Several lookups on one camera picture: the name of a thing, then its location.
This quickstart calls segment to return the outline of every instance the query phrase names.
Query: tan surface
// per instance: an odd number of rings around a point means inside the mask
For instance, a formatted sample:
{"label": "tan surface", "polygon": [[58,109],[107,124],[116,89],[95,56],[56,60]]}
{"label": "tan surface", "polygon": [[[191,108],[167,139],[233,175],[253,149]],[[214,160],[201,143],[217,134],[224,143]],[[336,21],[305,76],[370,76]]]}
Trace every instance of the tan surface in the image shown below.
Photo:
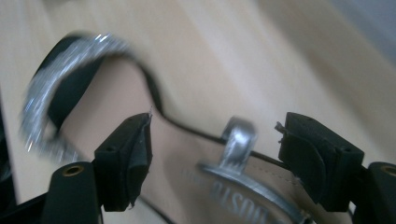
{"label": "tan surface", "polygon": [[56,166],[19,138],[24,91],[50,49],[76,30],[130,41],[158,74],[169,116],[220,134],[255,122],[272,157],[287,111],[311,116],[396,162],[395,67],[326,1],[2,1],[0,90],[19,202],[47,190]]}

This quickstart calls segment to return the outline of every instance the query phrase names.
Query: light wood surface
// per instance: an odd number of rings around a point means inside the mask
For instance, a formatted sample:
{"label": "light wood surface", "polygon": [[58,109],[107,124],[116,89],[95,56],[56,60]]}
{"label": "light wood surface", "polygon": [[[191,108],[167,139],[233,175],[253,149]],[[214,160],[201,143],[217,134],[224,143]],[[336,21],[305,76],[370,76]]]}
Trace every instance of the light wood surface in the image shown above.
{"label": "light wood surface", "polygon": [[[276,158],[274,126],[293,111],[364,150],[365,165],[396,162],[396,69],[325,0],[1,1],[0,28],[2,109],[20,203],[47,191],[57,168],[21,142],[24,94],[73,31],[128,40],[157,74],[166,114],[197,130],[220,135],[231,116],[249,119],[260,135],[255,150]],[[134,213],[136,223],[151,218]]]}

